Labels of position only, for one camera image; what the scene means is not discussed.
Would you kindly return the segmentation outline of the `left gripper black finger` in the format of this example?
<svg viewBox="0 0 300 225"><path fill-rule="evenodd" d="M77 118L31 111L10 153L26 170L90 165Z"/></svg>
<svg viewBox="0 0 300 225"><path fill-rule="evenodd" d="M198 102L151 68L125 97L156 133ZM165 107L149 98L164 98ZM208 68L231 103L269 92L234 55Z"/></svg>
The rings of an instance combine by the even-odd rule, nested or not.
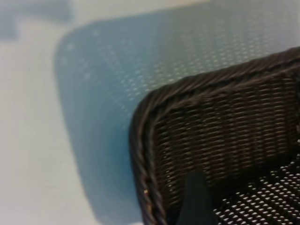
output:
<svg viewBox="0 0 300 225"><path fill-rule="evenodd" d="M181 223L183 225L217 224L209 187L202 173L192 173L187 176Z"/></svg>

